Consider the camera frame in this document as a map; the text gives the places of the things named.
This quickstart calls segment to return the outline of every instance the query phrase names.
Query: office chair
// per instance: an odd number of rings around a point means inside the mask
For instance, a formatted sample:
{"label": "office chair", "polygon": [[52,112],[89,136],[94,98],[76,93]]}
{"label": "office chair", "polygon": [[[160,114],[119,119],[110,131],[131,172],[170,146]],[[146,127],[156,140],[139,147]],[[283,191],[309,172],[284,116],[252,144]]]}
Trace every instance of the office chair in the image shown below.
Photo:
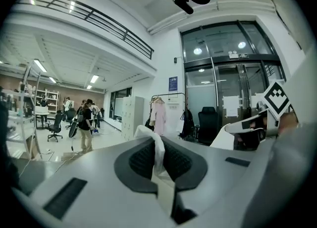
{"label": "office chair", "polygon": [[63,136],[57,135],[57,133],[60,133],[60,131],[61,131],[60,122],[62,119],[63,119],[62,114],[56,114],[55,122],[53,125],[50,125],[49,122],[46,122],[46,124],[48,125],[48,130],[53,133],[52,135],[48,135],[48,141],[49,141],[49,139],[54,137],[56,139],[56,141],[58,142],[57,136],[59,136],[63,139]]}
{"label": "office chair", "polygon": [[66,112],[66,115],[67,115],[66,122],[69,123],[69,125],[66,126],[66,129],[68,129],[69,127],[71,127],[71,124],[73,123],[73,118],[74,118],[75,115],[76,115],[75,109],[74,109],[74,108],[70,108],[70,109]]}
{"label": "office chair", "polygon": [[217,136],[218,114],[214,107],[203,107],[198,113],[199,131],[198,141],[202,144],[210,146]]}

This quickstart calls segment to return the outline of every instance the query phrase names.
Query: blue sign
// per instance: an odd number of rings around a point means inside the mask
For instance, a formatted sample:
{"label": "blue sign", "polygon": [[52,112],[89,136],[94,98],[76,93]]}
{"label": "blue sign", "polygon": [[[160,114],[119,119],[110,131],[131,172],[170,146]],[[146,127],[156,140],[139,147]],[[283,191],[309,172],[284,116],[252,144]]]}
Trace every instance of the blue sign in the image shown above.
{"label": "blue sign", "polygon": [[168,91],[177,91],[177,76],[168,79]]}

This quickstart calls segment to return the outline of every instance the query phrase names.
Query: pink coat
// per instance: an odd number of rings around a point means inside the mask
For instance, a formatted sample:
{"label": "pink coat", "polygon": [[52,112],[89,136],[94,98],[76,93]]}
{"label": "pink coat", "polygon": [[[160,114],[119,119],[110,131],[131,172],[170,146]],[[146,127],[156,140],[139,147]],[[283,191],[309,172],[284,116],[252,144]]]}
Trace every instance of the pink coat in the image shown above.
{"label": "pink coat", "polygon": [[164,134],[164,124],[166,122],[165,104],[162,102],[152,103],[151,120],[155,120],[154,132],[158,135]]}

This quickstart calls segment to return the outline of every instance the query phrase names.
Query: white locker cabinet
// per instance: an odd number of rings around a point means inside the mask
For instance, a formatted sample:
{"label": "white locker cabinet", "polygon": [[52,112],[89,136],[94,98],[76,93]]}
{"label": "white locker cabinet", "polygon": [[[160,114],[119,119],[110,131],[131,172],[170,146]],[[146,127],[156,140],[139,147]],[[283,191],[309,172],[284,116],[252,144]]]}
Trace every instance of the white locker cabinet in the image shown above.
{"label": "white locker cabinet", "polygon": [[143,105],[143,98],[123,98],[121,135],[127,141],[133,140],[137,127],[143,125]]}

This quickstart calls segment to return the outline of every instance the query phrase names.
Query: paper notice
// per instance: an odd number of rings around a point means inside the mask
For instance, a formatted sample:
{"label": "paper notice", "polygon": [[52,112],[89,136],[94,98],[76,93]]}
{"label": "paper notice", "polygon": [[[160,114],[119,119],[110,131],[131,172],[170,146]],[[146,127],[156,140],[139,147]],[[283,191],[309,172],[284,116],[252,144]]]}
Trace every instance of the paper notice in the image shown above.
{"label": "paper notice", "polygon": [[239,96],[223,97],[223,108],[226,109],[226,117],[238,117]]}

